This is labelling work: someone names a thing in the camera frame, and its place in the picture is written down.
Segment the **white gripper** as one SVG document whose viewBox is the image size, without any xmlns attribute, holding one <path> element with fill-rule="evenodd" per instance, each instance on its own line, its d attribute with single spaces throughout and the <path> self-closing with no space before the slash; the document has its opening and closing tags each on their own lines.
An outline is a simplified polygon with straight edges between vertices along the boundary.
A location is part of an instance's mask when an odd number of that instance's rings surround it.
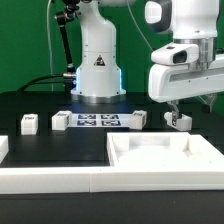
<svg viewBox="0 0 224 224">
<path fill-rule="evenodd" d="M 187 65 L 155 64 L 149 73 L 148 93 L 156 102 L 168 102 L 172 118 L 180 119 L 178 101 L 200 96 L 202 110 L 211 112 L 217 94 L 224 91 L 224 54 L 216 56 L 206 70 L 190 71 Z"/>
</svg>

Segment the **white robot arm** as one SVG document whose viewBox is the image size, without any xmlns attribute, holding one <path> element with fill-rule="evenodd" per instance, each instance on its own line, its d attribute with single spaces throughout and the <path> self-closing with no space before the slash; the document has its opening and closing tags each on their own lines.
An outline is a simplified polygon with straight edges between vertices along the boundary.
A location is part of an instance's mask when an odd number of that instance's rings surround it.
<svg viewBox="0 0 224 224">
<path fill-rule="evenodd" d="M 116 64 L 116 28 L 101 6 L 129 6 L 136 0 L 82 0 L 78 18 L 82 63 L 72 94 L 87 102 L 110 102 L 125 94 Z M 148 93 L 152 100 L 178 100 L 224 92 L 224 53 L 215 52 L 221 0 L 147 0 L 144 15 L 151 30 L 170 31 L 173 41 L 151 54 Z"/>
</svg>

